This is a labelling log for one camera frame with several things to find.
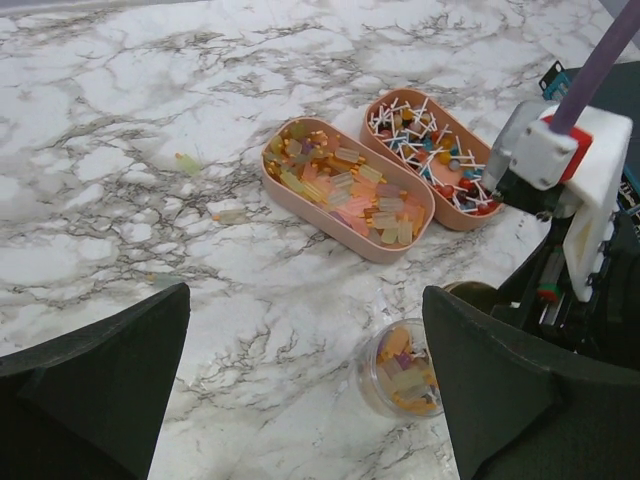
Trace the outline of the clear glass jar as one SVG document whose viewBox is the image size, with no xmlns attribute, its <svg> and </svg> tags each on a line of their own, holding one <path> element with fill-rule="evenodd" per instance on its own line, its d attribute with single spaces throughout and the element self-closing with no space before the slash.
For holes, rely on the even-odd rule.
<svg viewBox="0 0 640 480">
<path fill-rule="evenodd" d="M 364 342 L 354 374 L 364 402 L 382 416 L 417 420 L 443 412 L 420 319 L 393 322 Z"/>
</svg>

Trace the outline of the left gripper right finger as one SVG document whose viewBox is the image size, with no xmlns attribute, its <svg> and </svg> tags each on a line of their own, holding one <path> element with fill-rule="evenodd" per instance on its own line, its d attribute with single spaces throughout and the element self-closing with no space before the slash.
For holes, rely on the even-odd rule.
<svg viewBox="0 0 640 480">
<path fill-rule="evenodd" d="M 423 320 L 462 479 L 636 479 L 639 373 L 516 329 L 443 289 Z"/>
</svg>

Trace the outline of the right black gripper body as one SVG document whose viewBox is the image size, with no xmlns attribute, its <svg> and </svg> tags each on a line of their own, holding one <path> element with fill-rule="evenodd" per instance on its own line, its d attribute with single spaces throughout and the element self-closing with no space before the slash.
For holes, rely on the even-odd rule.
<svg viewBox="0 0 640 480">
<path fill-rule="evenodd" d="M 639 235 L 628 214 L 613 217 L 600 272 L 587 278 L 591 299 L 577 299 L 562 241 L 569 221 L 556 219 L 545 239 L 497 290 L 491 316 L 575 353 L 639 368 Z"/>
</svg>

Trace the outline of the gold jar lid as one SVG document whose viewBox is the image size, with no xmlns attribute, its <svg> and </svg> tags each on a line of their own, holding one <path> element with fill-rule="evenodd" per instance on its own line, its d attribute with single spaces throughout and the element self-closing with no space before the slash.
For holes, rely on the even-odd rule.
<svg viewBox="0 0 640 480">
<path fill-rule="evenodd" d="M 479 281 L 453 282 L 443 290 L 485 313 L 491 312 L 497 302 L 497 289 Z"/>
</svg>

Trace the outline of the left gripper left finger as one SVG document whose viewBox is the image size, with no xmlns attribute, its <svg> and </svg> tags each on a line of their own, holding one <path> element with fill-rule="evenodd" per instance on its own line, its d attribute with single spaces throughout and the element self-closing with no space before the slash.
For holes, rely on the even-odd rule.
<svg viewBox="0 0 640 480">
<path fill-rule="evenodd" d="M 2 357 L 2 478 L 147 478 L 189 319 L 179 283 Z"/>
</svg>

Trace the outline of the pink tray of lollipops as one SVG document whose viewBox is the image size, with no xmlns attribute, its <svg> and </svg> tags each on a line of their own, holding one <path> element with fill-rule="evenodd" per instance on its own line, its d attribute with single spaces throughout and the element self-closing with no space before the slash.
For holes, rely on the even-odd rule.
<svg viewBox="0 0 640 480">
<path fill-rule="evenodd" d="M 434 195 L 434 219 L 454 231 L 485 225 L 500 206 L 481 185 L 489 147 L 427 94 L 392 90 L 369 105 L 360 141 Z"/>
</svg>

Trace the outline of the pink tray of gummy candies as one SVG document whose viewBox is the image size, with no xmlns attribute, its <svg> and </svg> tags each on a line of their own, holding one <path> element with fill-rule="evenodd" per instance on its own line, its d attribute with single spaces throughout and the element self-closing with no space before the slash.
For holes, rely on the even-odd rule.
<svg viewBox="0 0 640 480">
<path fill-rule="evenodd" d="M 374 263 L 402 257 L 435 213 L 422 181 L 316 118 L 291 120 L 272 136 L 262 173 L 280 206 Z"/>
</svg>

